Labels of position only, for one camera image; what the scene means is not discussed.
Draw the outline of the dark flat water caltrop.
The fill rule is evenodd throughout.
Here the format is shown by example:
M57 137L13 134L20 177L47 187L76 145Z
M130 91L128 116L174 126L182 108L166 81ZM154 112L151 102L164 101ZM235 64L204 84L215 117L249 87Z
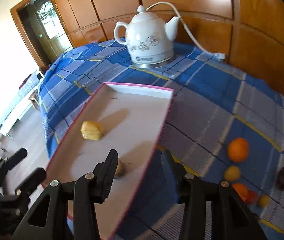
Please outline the dark flat water caltrop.
M284 167L278 171L275 185L279 190L284 191Z

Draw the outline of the small wooden stool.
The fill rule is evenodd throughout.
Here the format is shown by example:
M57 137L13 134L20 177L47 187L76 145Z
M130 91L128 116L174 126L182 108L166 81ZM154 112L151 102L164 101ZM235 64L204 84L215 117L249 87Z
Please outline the small wooden stool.
M35 109L39 108L39 100L38 100L38 89L34 90L30 96L29 96L29 100L31 101L33 107Z

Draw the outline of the log piece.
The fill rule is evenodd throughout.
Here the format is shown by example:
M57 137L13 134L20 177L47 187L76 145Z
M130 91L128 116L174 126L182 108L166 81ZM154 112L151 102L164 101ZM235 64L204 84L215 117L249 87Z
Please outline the log piece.
M121 178L125 174L125 171L125 164L120 159L118 159L117 169L115 171L114 178Z

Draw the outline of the small yellow round fruit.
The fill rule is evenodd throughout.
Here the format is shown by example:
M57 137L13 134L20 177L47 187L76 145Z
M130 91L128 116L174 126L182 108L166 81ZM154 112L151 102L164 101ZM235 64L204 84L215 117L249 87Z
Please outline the small yellow round fruit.
M270 200L270 197L268 195L265 195L265 194L261 195L258 200L258 206L260 208L266 207L269 204L269 200Z

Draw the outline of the white ceramic electric kettle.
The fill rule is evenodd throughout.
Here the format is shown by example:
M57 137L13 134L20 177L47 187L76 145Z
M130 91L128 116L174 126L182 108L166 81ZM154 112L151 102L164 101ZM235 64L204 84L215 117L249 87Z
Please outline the white ceramic electric kettle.
M180 16L169 22L141 5L130 23L118 21L114 39L128 49L131 61L137 65L154 65L173 58L173 41L177 37Z

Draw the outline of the blue plaid tablecloth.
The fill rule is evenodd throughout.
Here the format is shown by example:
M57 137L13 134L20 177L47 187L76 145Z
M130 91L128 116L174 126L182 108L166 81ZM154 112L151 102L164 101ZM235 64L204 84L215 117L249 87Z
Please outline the blue plaid tablecloth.
M239 164L240 182L266 207L251 204L268 239L284 239L284 191L276 185L284 167L284 96L191 45L176 43L168 65L133 67L125 46L115 40L91 43L62 54L39 88L39 103L49 156L89 97L104 82L140 83L174 90L159 145L207 181L218 182L231 165L228 144L237 137L249 143Z

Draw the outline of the orange tangerine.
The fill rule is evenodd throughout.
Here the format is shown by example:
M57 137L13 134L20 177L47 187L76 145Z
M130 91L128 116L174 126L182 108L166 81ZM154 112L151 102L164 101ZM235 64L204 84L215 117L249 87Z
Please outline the orange tangerine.
M235 138L227 147L228 158L235 162L241 163L248 157L249 143L245 138Z
M237 194L241 197L241 199L246 202L248 197L248 189L242 183L233 183L233 189L237 192Z

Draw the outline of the yellow fruit piece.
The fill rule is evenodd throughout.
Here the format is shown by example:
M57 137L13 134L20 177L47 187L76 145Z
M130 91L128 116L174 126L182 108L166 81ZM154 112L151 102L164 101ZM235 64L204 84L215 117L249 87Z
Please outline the yellow fruit piece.
M97 141L103 137L102 127L93 121L84 121L81 125L82 137L86 140Z

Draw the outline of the wooden glass door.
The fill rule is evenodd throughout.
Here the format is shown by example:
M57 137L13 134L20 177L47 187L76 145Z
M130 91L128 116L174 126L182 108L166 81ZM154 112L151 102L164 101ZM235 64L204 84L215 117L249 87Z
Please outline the wooden glass door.
M22 0L10 9L18 32L41 70L73 48L52 0Z

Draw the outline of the small red tomato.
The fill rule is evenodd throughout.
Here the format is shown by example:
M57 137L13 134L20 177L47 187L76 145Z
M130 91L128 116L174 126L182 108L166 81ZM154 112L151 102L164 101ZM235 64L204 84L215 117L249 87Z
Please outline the small red tomato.
M251 205L258 200L257 194L254 191L249 190L247 194L246 203Z

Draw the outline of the pink rimmed white tray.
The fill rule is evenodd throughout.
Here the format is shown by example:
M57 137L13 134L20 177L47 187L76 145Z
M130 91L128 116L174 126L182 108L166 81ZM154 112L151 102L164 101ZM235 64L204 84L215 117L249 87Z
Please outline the pink rimmed white tray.
M167 116L173 89L129 83L104 83L77 115L47 165L46 182L74 181L92 172L110 150L118 152L125 174L113 181L109 197L96 204L100 237L111 239L128 211ZM102 127L100 140L86 140L84 121Z

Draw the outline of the tan round longan fruit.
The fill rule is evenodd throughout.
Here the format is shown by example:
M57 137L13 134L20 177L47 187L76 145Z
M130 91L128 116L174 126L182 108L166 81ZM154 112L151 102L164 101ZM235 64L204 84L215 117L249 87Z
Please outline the tan round longan fruit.
M223 174L224 180L226 180L230 183L238 181L240 179L240 177L241 177L241 171L236 166L228 167Z

